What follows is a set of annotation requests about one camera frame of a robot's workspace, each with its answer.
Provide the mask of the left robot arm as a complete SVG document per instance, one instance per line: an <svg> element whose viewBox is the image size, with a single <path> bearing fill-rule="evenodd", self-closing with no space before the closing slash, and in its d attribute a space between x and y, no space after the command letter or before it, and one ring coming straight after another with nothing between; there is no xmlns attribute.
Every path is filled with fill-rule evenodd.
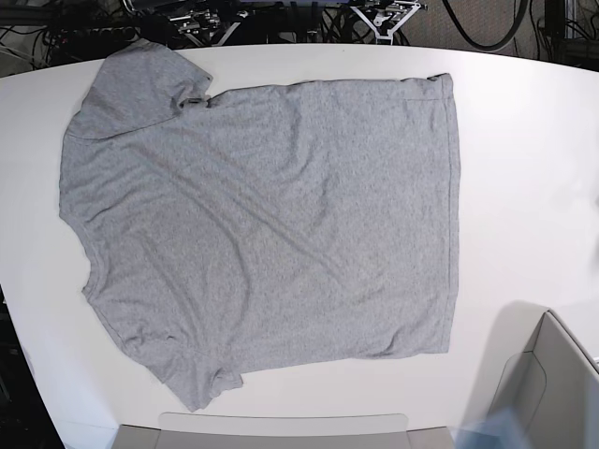
<svg viewBox="0 0 599 449"><path fill-rule="evenodd" d="M374 33L376 43L392 45L402 27L420 10L428 7L420 1L365 1L350 9Z"/></svg>

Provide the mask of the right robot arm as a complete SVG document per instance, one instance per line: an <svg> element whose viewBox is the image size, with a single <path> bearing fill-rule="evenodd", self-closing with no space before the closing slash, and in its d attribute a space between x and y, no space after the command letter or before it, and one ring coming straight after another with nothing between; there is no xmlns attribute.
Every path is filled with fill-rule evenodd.
<svg viewBox="0 0 599 449"><path fill-rule="evenodd" d="M239 28L243 17L222 20L215 9L191 9L167 15L168 22L195 47L222 47Z"/></svg>

